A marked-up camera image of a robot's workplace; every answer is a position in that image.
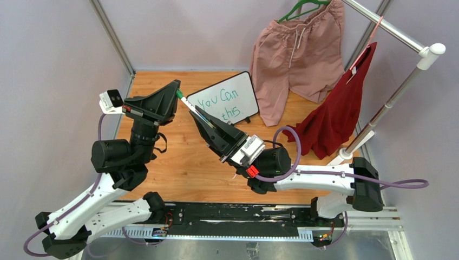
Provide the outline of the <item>small black-framed whiteboard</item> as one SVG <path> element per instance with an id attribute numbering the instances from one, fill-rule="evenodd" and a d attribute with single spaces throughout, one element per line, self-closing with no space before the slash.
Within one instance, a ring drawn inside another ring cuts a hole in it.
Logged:
<path id="1" fill-rule="evenodd" d="M 187 96 L 194 106 L 223 122 L 236 124 L 259 113 L 249 72 L 244 71 Z"/>

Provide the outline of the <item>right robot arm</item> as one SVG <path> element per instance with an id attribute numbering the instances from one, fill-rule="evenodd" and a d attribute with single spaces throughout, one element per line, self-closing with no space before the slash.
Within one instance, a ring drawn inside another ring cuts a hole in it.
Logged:
<path id="1" fill-rule="evenodd" d="M 311 200 L 309 218 L 323 226 L 347 210 L 379 212 L 383 209 L 378 173 L 364 158 L 336 166 L 299 165 L 275 140 L 272 147 L 257 135 L 224 123 L 197 106 L 188 105 L 201 137 L 222 163 L 235 168 L 257 194 L 285 190 L 325 190 L 327 196 Z"/>

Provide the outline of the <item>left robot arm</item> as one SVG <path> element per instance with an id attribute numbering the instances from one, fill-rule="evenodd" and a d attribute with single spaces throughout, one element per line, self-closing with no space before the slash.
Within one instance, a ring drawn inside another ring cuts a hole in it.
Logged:
<path id="1" fill-rule="evenodd" d="M 95 182 L 61 209 L 36 216 L 38 232 L 45 234 L 43 256 L 67 259 L 107 232 L 136 222 L 158 224 L 165 219 L 165 204 L 156 192 L 112 212 L 103 212 L 103 208 L 146 179 L 147 164 L 160 151 L 155 145 L 163 138 L 159 128 L 175 117 L 180 85 L 174 80 L 150 95 L 126 99 L 115 89 L 100 94 L 104 115 L 122 114 L 133 120 L 130 138 L 96 140 L 90 158 L 97 173 Z"/>

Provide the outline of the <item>green whiteboard marker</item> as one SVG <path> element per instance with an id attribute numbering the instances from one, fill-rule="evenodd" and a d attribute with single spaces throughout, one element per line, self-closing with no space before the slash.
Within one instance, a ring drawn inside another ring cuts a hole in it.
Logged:
<path id="1" fill-rule="evenodd" d="M 209 125 L 211 128 L 214 128 L 214 125 L 208 121 L 196 108 L 194 105 L 192 105 L 184 96 L 180 98 L 180 100 L 189 108 L 191 112 L 193 112 L 195 115 L 197 115 L 199 118 L 201 118 L 207 125 Z"/>

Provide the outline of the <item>green marker cap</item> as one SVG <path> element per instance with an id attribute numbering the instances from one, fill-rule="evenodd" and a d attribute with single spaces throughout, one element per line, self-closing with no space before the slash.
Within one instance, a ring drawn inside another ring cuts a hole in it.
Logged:
<path id="1" fill-rule="evenodd" d="M 182 99 L 183 98 L 183 93 L 181 92 L 181 90 L 177 89 L 176 90 L 176 95 L 179 99 Z"/>

